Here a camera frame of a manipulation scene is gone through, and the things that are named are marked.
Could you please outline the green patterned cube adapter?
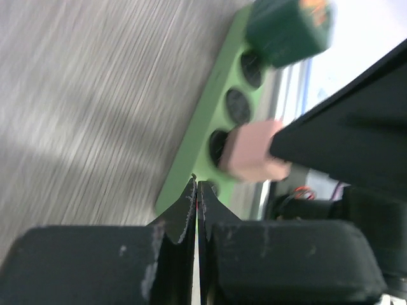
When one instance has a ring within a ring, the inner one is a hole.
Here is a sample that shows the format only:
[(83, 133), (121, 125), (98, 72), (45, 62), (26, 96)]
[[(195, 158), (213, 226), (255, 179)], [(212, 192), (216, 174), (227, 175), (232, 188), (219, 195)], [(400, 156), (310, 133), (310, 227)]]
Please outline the green patterned cube adapter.
[(260, 0), (245, 37), (267, 65), (281, 68), (326, 51), (333, 24), (331, 1)]

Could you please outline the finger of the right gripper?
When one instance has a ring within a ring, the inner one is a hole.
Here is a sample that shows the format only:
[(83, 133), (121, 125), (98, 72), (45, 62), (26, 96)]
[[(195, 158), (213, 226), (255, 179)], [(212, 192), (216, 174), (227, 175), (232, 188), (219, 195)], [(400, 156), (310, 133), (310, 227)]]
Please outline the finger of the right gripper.
[(279, 131), (270, 154), (406, 196), (406, 42)]

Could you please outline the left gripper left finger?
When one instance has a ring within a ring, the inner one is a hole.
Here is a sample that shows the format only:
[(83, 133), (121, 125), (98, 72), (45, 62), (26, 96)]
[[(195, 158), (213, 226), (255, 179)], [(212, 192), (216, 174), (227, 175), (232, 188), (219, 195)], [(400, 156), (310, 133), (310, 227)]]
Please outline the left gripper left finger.
[(2, 304), (190, 304), (197, 182), (147, 226), (43, 226), (12, 244)]

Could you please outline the green power strip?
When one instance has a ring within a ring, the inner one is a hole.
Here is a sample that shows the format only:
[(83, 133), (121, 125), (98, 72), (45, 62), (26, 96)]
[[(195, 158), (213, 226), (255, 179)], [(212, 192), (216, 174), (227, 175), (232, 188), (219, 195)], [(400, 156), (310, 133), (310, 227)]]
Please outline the green power strip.
[(211, 70), (190, 124), (158, 195), (155, 210), (161, 214), (181, 195), (192, 175), (217, 186), (220, 202), (228, 205), (236, 180), (219, 171), (209, 153), (210, 136), (216, 130), (229, 131), (252, 120), (265, 87), (267, 67), (256, 62), (243, 65), (254, 56), (245, 39), (254, 5), (239, 9)]

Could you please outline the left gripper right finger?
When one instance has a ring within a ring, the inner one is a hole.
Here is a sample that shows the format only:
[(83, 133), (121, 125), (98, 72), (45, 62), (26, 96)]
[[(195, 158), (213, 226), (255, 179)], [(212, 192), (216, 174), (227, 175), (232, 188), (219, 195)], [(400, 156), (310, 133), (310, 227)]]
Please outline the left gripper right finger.
[(244, 221), (197, 185), (202, 304), (375, 304), (386, 291), (362, 232), (342, 220)]

